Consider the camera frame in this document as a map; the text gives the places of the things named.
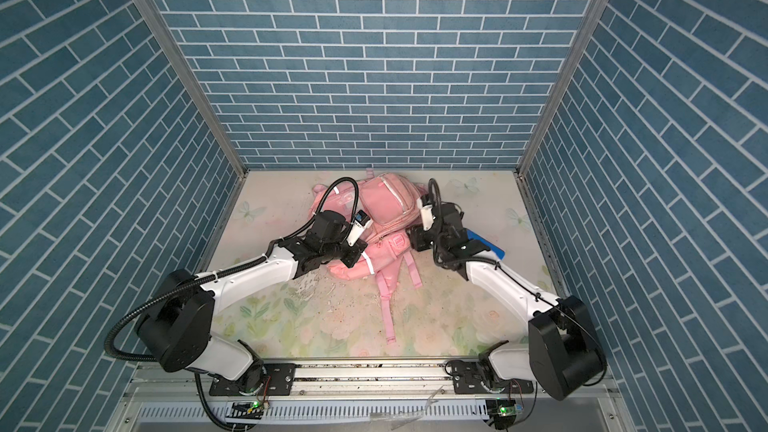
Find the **pink student backpack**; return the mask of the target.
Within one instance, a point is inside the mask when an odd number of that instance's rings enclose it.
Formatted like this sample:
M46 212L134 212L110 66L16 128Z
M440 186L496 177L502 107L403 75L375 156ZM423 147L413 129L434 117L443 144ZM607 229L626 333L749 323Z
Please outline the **pink student backpack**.
M389 343L394 343L396 336L390 301L397 289L401 266L407 266L414 287L422 286L407 229L422 224L420 198L426 190L396 173L369 174L358 182L358 188L358 209L369 217L360 234L367 247L352 266L333 260L327 268L337 279L374 278L379 290L385 337Z

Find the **blue pencil case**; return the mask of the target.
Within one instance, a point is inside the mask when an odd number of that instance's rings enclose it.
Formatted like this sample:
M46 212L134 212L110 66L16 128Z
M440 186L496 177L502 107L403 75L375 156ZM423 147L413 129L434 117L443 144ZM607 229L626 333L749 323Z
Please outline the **blue pencil case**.
M474 231L472 231L470 229L467 230L467 234L468 234L468 237L470 239L480 241L484 245L486 245L489 248L489 250L492 251L499 260L503 260L504 259L505 251L503 249L501 249L500 247L498 247L497 245L493 244L490 240L480 236L479 234L477 234L476 232L474 232Z

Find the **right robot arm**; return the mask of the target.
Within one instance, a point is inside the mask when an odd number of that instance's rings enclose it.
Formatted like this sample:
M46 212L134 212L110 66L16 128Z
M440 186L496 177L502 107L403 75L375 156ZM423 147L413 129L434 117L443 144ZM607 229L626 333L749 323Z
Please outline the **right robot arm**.
M562 401L605 378L606 354L579 298L547 292L505 265L490 243L464 227L463 210L442 199L435 179L420 197L420 212L422 224L407 230L412 248L429 250L437 267L482 288L527 324L525 351L500 341L479 355L485 387L522 379Z

